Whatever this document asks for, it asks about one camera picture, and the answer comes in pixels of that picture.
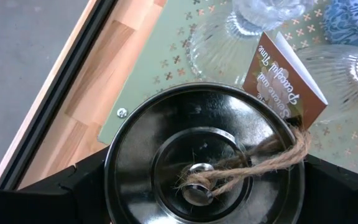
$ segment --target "screw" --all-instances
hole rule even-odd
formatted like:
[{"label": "screw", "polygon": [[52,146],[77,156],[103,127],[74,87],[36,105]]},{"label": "screw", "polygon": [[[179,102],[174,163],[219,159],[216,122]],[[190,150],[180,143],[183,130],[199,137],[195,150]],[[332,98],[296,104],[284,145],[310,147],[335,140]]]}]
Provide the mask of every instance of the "screw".
[{"label": "screw", "polygon": [[[207,163],[194,164],[190,167],[189,173],[197,173],[202,171],[212,171],[214,167]],[[212,192],[201,184],[186,184],[182,189],[182,195],[185,200],[195,206],[206,206],[212,203]]]},{"label": "screw", "polygon": [[128,110],[126,110],[125,108],[119,108],[117,110],[117,116],[119,118],[126,118],[128,116]]}]

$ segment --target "black lid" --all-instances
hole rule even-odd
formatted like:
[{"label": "black lid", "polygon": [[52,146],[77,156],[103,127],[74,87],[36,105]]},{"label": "black lid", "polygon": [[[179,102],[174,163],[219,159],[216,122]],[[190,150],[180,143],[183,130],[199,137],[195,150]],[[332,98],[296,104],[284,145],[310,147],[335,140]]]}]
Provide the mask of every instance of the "black lid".
[{"label": "black lid", "polygon": [[[185,200],[184,167],[214,164],[275,136],[282,149],[294,137],[270,108],[245,92],[192,83],[152,97],[124,122],[106,161],[106,200],[115,223],[295,223],[304,168],[249,177],[207,206]],[[257,164],[263,158],[251,157]]]}]

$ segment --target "black plastic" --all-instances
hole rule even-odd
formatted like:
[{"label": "black plastic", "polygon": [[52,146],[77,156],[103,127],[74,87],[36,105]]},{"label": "black plastic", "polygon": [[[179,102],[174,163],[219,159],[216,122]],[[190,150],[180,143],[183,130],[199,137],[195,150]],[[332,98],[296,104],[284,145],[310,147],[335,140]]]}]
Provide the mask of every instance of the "black plastic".
[{"label": "black plastic", "polygon": [[305,199],[297,224],[358,224],[358,190],[332,178],[321,166],[308,162],[305,167]]},{"label": "black plastic", "polygon": [[103,191],[107,151],[20,191],[0,190],[0,223],[110,223]]},{"label": "black plastic", "polygon": [[308,155],[306,160],[315,169],[324,172],[326,175],[344,184],[346,187],[349,187],[349,189],[352,191],[358,193],[358,174],[355,172],[349,171],[339,166],[335,166],[312,155]]}]

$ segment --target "metal knob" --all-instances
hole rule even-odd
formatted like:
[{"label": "metal knob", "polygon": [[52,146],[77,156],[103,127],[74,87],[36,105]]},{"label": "metal knob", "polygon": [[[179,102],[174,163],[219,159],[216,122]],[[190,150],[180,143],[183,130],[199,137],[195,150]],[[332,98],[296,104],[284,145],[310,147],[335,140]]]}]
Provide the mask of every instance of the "metal knob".
[{"label": "metal knob", "polygon": [[[190,167],[190,173],[197,173],[202,171],[212,171],[214,167],[211,164],[199,163]],[[188,184],[182,188],[182,195],[185,200],[195,206],[206,206],[212,203],[214,197],[212,192],[201,184]]]},{"label": "metal knob", "polygon": [[201,184],[188,184],[183,187],[182,194],[185,200],[195,206],[206,206],[212,203],[212,192]]}]

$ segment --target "ribbed glass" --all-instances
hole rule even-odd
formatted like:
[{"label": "ribbed glass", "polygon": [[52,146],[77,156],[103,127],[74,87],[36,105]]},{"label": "ribbed glass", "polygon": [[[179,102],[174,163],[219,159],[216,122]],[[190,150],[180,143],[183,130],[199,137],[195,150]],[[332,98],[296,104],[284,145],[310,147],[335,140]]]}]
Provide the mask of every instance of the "ribbed glass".
[{"label": "ribbed glass", "polygon": [[319,122],[341,118],[358,108],[358,47],[320,45],[296,54],[328,100]]},{"label": "ribbed glass", "polygon": [[240,87],[263,31],[313,7],[313,0],[232,0],[203,16],[189,38],[196,78]]}]

